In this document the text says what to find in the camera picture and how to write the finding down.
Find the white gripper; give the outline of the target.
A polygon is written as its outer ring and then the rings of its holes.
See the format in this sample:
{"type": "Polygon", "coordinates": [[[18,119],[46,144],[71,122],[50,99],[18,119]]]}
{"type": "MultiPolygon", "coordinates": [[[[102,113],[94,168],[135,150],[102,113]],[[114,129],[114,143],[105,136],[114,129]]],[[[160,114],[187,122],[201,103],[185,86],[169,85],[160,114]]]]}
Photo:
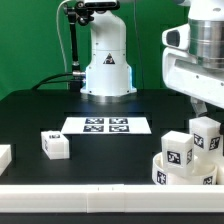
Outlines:
{"type": "Polygon", "coordinates": [[[202,67],[188,52],[188,24],[162,33],[165,45],[162,56],[162,77],[165,85],[192,97],[191,105],[197,117],[207,114],[206,103],[224,109],[224,69],[202,67]]]}

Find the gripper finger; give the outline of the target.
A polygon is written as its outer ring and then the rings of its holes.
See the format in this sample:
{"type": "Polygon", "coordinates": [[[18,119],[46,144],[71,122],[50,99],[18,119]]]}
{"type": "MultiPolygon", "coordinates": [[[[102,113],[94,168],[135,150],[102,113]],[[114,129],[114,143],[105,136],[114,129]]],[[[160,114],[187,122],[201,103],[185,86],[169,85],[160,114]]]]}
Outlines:
{"type": "Polygon", "coordinates": [[[224,122],[220,124],[219,133],[222,137],[222,143],[221,143],[221,155],[224,157],[224,122]]]}

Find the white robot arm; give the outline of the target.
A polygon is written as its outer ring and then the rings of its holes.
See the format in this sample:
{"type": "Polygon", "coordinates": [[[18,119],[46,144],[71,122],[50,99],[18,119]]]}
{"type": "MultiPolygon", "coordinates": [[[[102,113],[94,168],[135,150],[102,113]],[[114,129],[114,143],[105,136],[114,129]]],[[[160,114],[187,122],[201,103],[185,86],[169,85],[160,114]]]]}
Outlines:
{"type": "MultiPolygon", "coordinates": [[[[165,85],[191,97],[198,116],[207,104],[224,109],[224,0],[173,0],[189,8],[188,22],[162,33],[165,85]]],[[[112,12],[118,0],[84,0],[91,24],[92,60],[81,90],[99,98],[135,89],[126,62],[126,28],[112,12]]]]}

